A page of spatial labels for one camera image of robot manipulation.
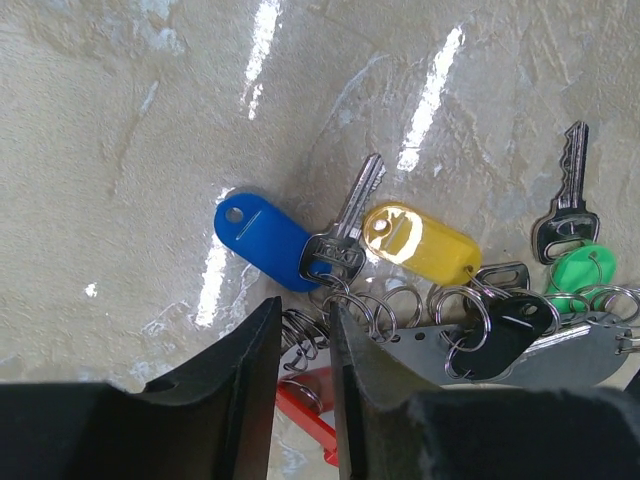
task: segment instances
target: key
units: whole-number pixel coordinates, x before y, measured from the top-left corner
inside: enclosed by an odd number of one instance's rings
[[[491,332],[482,348],[474,352],[456,351],[451,367],[469,380],[488,380],[504,372],[553,322],[551,308],[527,295],[507,298],[489,306]],[[473,328],[463,346],[473,348],[484,334],[482,324]]]
[[[335,279],[313,271],[312,266],[318,261],[335,267],[332,276],[347,284],[358,276],[366,261],[365,251],[359,245],[364,207],[385,173],[380,154],[366,158],[336,220],[324,232],[312,235],[304,247],[299,267],[303,278],[330,287],[335,285]]]
[[[567,143],[560,160],[564,172],[562,189],[551,204],[551,212],[533,228],[533,254],[544,265],[551,265],[557,258],[550,253],[553,246],[576,240],[595,242],[600,231],[600,219],[587,210],[582,198],[589,127],[576,122],[565,137]]]
[[[506,262],[496,263],[494,265],[483,265],[476,273],[476,280],[483,285],[491,285],[503,290],[512,288],[521,288],[529,290],[529,268],[522,262]],[[492,299],[485,296],[487,303],[491,303]],[[462,299],[462,306],[466,313],[476,310],[477,308],[471,303],[467,297]]]
[[[400,202],[368,212],[362,231],[373,253],[438,285],[463,285],[482,263],[471,238]]]
[[[213,226],[220,241],[280,285],[294,292],[318,287],[300,277],[298,263],[310,235],[283,212],[252,193],[233,195],[218,205]],[[314,274],[330,265],[314,264]]]

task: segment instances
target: bunch of keys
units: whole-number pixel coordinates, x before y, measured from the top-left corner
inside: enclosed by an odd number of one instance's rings
[[[533,227],[533,254],[544,265],[554,262],[556,256],[551,252],[554,246],[577,240],[595,242],[600,231],[600,219],[587,210],[582,198],[589,127],[576,122],[565,137],[567,143],[560,160],[564,172],[562,189],[553,200],[551,212]]]
[[[360,274],[367,258],[360,245],[364,207],[385,172],[381,155],[374,153],[366,158],[338,217],[327,230],[307,241],[299,267],[304,279],[331,287],[335,278],[350,284]],[[319,262],[332,266],[331,275],[314,271]]]

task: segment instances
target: black plastic object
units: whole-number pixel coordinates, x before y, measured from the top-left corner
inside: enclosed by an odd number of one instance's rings
[[[0,386],[0,478],[266,478],[280,298],[128,394],[104,383]]]
[[[456,351],[451,367],[458,375],[471,380],[488,380],[504,372],[524,351],[549,329],[553,322],[551,308],[536,297],[517,296],[499,300],[489,306],[491,332],[486,343],[474,352]],[[484,335],[477,322],[463,345],[474,348]]]
[[[640,409],[614,390],[444,391],[333,305],[340,478],[640,478]]]
[[[640,370],[636,372],[624,391],[640,402]]]

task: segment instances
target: blue key tag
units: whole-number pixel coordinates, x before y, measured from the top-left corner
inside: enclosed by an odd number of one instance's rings
[[[220,203],[213,228],[225,246],[289,290],[309,292],[320,286],[298,271],[311,235],[259,195],[239,193]],[[331,266],[319,263],[314,270],[329,273]]]

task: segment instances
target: key tag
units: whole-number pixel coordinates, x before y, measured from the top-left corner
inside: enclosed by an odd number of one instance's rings
[[[528,295],[510,297],[489,307],[491,332],[478,350],[454,352],[451,368],[472,381],[489,380],[503,373],[553,322],[551,308],[541,299]],[[484,335],[481,323],[465,338],[465,349],[480,345]]]
[[[289,290],[309,292],[320,286],[298,273],[310,235],[259,195],[239,193],[221,202],[213,227],[225,246]],[[317,263],[313,269],[328,273],[331,267]]]
[[[399,202],[371,210],[362,235],[379,257],[438,285],[463,285],[482,263],[471,238]]]
[[[547,293],[574,293],[582,287],[611,283],[616,273],[616,257],[607,247],[589,242],[562,256],[551,266],[550,284]],[[591,299],[598,291],[582,294]],[[551,300],[560,313],[571,312],[571,300],[555,298]],[[584,311],[585,305],[573,302],[575,310]]]

